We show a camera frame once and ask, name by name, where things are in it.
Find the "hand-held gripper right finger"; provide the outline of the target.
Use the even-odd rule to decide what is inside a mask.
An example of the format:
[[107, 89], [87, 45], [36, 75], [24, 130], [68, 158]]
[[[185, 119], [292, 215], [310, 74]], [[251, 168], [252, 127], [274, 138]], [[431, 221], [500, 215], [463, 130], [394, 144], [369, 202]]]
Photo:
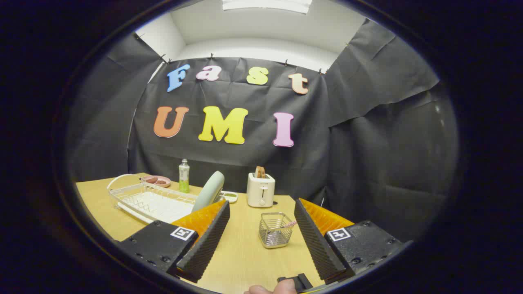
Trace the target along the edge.
[[294, 216], [321, 280], [339, 282], [390, 259], [405, 244], [369, 220], [351, 222], [302, 198]]

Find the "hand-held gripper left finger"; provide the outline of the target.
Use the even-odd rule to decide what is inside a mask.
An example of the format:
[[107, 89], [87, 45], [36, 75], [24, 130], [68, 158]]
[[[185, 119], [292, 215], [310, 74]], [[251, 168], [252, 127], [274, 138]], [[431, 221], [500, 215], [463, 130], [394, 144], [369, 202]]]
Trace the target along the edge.
[[119, 248], [153, 270], [196, 283], [229, 219], [230, 204], [220, 200], [173, 223], [155, 220], [119, 242]]

